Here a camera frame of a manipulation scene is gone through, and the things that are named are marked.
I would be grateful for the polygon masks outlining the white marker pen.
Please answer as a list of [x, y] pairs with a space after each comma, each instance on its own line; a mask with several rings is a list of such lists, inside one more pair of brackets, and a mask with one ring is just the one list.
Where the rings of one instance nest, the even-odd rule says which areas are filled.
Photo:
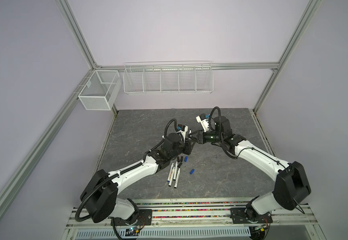
[[169, 187], [172, 186], [172, 183], [173, 183], [173, 180], [174, 180], [174, 175], [175, 175], [175, 172], [176, 171], [176, 167], [174, 166], [173, 169], [172, 169], [172, 173], [171, 173], [171, 176], [170, 176], [170, 180], [169, 180]]
[[176, 174], [176, 178], [175, 178], [175, 184], [174, 184], [174, 188], [175, 189], [178, 186], [179, 176], [180, 176], [180, 169], [177, 170], [177, 174]]
[[173, 180], [176, 180], [176, 176], [177, 176], [177, 169], [178, 169], [178, 162], [175, 162], [175, 167], [174, 167], [174, 176], [173, 176]]

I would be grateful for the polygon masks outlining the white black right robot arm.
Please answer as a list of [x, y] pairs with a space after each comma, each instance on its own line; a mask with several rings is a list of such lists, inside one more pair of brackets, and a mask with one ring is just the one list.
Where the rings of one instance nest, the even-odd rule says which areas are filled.
[[201, 114], [196, 117], [202, 130], [196, 131], [195, 140], [199, 144], [210, 143], [220, 147], [231, 159], [243, 159], [265, 174], [274, 182], [273, 191], [257, 196], [245, 207], [242, 218], [257, 223], [277, 209], [294, 210], [311, 194], [311, 187], [303, 165], [297, 161], [289, 163], [256, 147], [245, 137], [234, 134], [229, 120], [222, 116], [219, 107], [212, 114]]

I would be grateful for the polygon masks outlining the white mesh square basket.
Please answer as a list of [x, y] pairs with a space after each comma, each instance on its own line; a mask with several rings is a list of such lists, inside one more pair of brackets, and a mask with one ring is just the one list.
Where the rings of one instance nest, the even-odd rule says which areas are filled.
[[121, 86], [118, 71], [94, 70], [80, 91], [79, 99], [86, 110], [111, 111]]

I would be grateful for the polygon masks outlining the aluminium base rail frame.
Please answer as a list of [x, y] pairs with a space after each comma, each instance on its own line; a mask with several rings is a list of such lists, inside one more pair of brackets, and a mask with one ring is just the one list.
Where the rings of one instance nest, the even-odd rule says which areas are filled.
[[243, 217], [249, 198], [136, 200], [142, 217], [126, 225], [70, 218], [64, 240], [323, 240], [309, 205], [279, 209], [255, 223]]

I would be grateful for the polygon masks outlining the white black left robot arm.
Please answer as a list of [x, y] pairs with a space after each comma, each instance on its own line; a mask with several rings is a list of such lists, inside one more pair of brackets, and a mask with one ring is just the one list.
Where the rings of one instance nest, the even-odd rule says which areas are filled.
[[167, 124], [162, 140], [146, 151], [142, 160], [128, 167], [106, 172], [97, 171], [81, 194], [81, 204], [76, 210], [75, 221], [91, 219], [99, 223], [108, 217], [120, 218], [128, 224], [134, 224], [140, 217], [140, 210], [131, 199], [119, 198], [119, 193], [137, 181], [164, 170], [177, 160], [181, 154], [189, 155], [192, 141], [190, 129], [186, 125], [174, 123], [174, 132], [169, 133]]

